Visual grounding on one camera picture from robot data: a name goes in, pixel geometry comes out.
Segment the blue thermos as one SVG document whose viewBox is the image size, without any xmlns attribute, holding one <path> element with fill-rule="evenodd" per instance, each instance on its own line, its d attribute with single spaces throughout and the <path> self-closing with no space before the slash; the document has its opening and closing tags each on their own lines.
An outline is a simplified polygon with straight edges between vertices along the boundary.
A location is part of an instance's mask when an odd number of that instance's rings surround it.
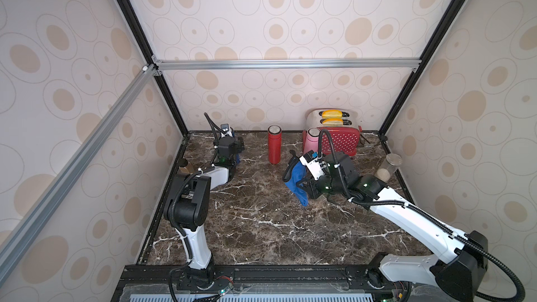
<svg viewBox="0 0 537 302">
<path fill-rule="evenodd" d="M 236 164 L 240 163 L 240 154 L 243 152 L 243 139 L 240 136 L 235 136 L 235 160 Z"/>
</svg>

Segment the red thermos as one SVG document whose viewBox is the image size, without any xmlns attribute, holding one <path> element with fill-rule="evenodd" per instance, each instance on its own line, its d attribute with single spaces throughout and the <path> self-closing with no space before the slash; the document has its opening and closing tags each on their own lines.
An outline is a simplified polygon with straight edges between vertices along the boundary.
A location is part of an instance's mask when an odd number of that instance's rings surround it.
<svg viewBox="0 0 537 302">
<path fill-rule="evenodd" d="M 269 162 L 278 164 L 281 161 L 282 129 L 278 125 L 271 125 L 267 129 Z"/>
</svg>

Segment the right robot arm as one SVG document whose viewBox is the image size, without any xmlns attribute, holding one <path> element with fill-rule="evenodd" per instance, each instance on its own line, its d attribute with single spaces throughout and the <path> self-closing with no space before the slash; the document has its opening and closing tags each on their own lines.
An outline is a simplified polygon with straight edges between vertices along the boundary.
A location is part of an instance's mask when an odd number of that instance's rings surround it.
<svg viewBox="0 0 537 302">
<path fill-rule="evenodd" d="M 318 155 L 309 151 L 299 161 L 309 175 L 298 186 L 311 199 L 340 194 L 351 204 L 388 219 L 432 252 L 422 257 L 384 254 L 378 265 L 382 278 L 432 285 L 457 301 L 473 301 L 476 297 L 497 301 L 496 296 L 479 291 L 488 266 L 493 264 L 515 286 L 510 300 L 524 300 L 526 292 L 521 280 L 488 252 L 488 240 L 481 233 L 456 229 L 407 201 L 376 176 L 359 174 L 343 152 Z"/>
</svg>

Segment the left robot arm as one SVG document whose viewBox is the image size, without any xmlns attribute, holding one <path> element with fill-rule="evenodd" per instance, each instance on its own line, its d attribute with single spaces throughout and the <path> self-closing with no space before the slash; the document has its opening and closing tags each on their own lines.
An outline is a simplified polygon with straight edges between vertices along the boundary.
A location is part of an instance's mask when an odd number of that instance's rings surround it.
<svg viewBox="0 0 537 302">
<path fill-rule="evenodd" d="M 172 179 L 164 203 L 164 219 L 180 234 L 187 263 L 193 271 L 205 271 L 213 263 L 204 231 L 210 193 L 232 180 L 244 142 L 233 131 L 228 131 L 220 136 L 214 148 L 206 169 L 195 170 L 186 159 L 180 160 L 180 170 Z"/>
</svg>

